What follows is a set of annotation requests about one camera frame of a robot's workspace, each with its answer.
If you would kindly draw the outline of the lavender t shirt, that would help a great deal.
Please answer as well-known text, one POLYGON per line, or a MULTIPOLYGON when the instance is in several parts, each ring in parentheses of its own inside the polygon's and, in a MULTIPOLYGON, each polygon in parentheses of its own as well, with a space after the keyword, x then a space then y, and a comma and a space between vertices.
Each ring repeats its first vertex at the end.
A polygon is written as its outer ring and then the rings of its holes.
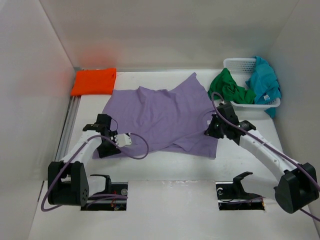
POLYGON ((132 134, 125 151, 135 157, 147 150, 216 157, 218 139, 205 135, 214 109, 196 73, 172 90, 114 90, 102 112, 112 129, 132 134))

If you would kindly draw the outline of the orange t shirt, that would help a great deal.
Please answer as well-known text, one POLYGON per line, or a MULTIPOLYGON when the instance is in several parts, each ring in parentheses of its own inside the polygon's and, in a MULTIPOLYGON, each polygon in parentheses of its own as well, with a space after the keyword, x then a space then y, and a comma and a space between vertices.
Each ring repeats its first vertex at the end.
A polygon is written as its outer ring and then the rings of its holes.
POLYGON ((116 68, 80 70, 75 75, 70 95, 112 95, 116 78, 116 68))

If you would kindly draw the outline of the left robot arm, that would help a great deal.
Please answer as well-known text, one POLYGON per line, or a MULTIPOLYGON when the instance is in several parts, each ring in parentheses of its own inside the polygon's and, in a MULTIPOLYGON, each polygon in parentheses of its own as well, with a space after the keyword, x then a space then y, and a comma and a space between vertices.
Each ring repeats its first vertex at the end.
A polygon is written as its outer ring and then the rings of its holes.
POLYGON ((112 117, 98 114, 95 123, 86 124, 74 148, 60 161, 49 164, 47 193, 43 203, 54 206, 85 206, 95 194, 100 199, 112 195, 112 182, 109 175, 92 174, 87 176, 86 165, 95 151, 99 158, 106 158, 121 151, 115 144, 116 130, 111 130, 112 117))

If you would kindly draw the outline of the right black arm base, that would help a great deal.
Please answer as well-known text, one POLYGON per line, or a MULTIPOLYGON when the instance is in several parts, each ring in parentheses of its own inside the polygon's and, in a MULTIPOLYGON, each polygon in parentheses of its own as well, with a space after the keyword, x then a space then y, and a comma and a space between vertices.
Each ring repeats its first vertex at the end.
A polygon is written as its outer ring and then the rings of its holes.
POLYGON ((215 183, 218 209, 220 211, 249 211, 265 210, 263 197, 246 192, 242 180, 252 175, 252 172, 245 171, 233 178, 232 181, 218 181, 215 183))

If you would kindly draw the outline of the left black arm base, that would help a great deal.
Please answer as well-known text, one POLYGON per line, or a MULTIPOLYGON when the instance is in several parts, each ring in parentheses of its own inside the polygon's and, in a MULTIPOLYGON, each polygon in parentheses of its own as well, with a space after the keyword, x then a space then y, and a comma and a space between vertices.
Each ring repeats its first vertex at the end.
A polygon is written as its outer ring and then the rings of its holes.
POLYGON ((96 197, 89 198, 87 203, 80 208, 89 212, 117 212, 127 210, 128 182, 113 182, 110 193, 101 192, 96 197))

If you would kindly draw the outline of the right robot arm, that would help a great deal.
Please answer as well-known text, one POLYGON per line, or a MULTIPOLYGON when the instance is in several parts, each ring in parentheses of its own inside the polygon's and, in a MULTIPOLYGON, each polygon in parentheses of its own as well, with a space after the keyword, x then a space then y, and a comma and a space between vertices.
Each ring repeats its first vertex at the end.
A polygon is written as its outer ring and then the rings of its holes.
POLYGON ((232 180, 234 198, 270 198, 289 214, 319 198, 316 169, 310 163, 301 164, 279 151, 252 123, 239 121, 231 104, 215 106, 214 110, 205 135, 235 142, 258 159, 275 178, 269 180, 245 171, 232 180))

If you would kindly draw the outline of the green t shirt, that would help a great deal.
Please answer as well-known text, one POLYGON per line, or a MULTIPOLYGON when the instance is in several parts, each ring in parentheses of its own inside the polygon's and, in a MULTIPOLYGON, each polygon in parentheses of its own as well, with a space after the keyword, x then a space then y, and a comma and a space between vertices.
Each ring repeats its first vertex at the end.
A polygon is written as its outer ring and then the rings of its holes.
POLYGON ((207 91, 210 100, 213 92, 219 93, 225 101, 237 104, 254 104, 257 96, 253 90, 237 85, 227 68, 224 68, 211 82, 207 91))

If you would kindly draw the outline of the white laundry basket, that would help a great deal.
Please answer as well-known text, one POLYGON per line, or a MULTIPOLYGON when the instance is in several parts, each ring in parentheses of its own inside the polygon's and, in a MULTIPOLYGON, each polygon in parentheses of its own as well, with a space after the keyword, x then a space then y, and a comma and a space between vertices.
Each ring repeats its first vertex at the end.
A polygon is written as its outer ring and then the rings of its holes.
MULTIPOLYGON (((227 68, 240 87, 248 89, 246 81, 252 76, 256 66, 255 58, 226 58, 223 61, 223 67, 227 68)), ((270 108, 277 108, 281 104, 280 98, 275 98, 267 104, 239 104, 231 101, 236 109, 246 109, 250 111, 265 111, 270 108)))

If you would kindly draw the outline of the teal t shirt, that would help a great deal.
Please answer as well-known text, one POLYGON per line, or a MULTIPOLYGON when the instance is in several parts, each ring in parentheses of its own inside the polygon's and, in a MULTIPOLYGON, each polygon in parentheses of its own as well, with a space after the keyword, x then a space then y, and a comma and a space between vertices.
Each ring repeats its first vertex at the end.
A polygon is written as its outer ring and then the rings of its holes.
POLYGON ((267 105, 276 99, 281 99, 281 88, 274 69, 264 58, 255 56, 254 59, 253 73, 245 82, 256 95, 254 104, 267 105))

